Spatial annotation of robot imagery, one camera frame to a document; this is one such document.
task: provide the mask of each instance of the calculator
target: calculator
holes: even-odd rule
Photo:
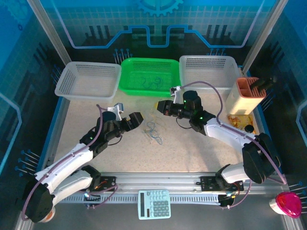
[[[139,219],[166,219],[171,217],[168,190],[140,190],[138,196]]]

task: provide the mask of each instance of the robotic arm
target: robotic arm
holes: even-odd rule
[[[25,214],[29,219],[33,222],[49,221],[53,217],[51,215],[54,214],[52,210],[59,201],[82,189],[88,189],[90,192],[95,190],[100,183],[100,172],[89,165],[76,170],[105,150],[110,140],[121,138],[124,132],[137,128],[143,121],[139,112],[130,114],[129,119],[122,119],[121,112],[123,112],[123,105],[118,103],[102,113],[102,130],[96,141],[90,146],[86,147],[97,135],[100,118],[97,120],[96,126],[89,130],[80,139],[80,143],[68,154],[35,175],[25,177],[26,187],[22,197],[17,200],[20,209],[23,208],[34,186],[42,180],[27,204]],[[49,172],[59,162],[60,164],[52,172]]]
[[[184,92],[183,104],[178,103],[180,90],[179,86],[171,88],[171,95],[175,96],[174,101],[159,101],[156,104],[157,110],[167,116],[189,119],[192,129],[196,132],[216,138],[243,154],[243,163],[226,165],[216,173],[215,179],[221,189],[246,179],[261,184],[275,171],[254,141],[266,150],[277,167],[281,166],[277,151],[268,135],[264,133],[254,135],[220,122],[215,115],[203,109],[201,98],[196,91]]]

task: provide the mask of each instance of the white plastic basket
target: white plastic basket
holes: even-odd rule
[[[63,70],[55,94],[69,100],[110,102],[118,88],[120,74],[121,66],[117,64],[73,61]]]
[[[236,61],[228,56],[182,56],[179,60],[179,74],[181,85],[206,81],[220,93],[229,93],[236,79],[240,77]],[[210,86],[201,83],[186,89],[214,92]]]

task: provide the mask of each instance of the green plastic basket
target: green plastic basket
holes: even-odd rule
[[[118,87],[129,95],[170,97],[169,89],[181,85],[175,60],[131,57],[121,68]]]

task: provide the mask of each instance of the beige tabletop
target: beige tabletop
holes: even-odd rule
[[[217,114],[220,109],[216,94],[198,93],[203,108]],[[128,96],[121,91],[116,93],[112,103],[99,103],[101,107],[111,107],[116,103],[124,104],[122,117],[132,112],[141,112],[143,123],[135,130],[124,133],[120,143],[109,146],[88,164],[100,172],[136,173],[136,172],[215,172],[226,164],[242,162],[241,152],[213,139],[195,132],[182,129],[174,117],[164,116],[154,110],[154,103],[173,98]],[[99,111],[97,102],[71,101],[65,118],[55,160],[67,154],[79,143],[88,130],[96,125]],[[223,110],[221,120],[227,121]],[[144,130],[150,121],[156,123],[156,131],[163,140],[162,145],[151,141]],[[188,120],[179,120],[188,127]],[[256,121],[254,126],[258,133]]]

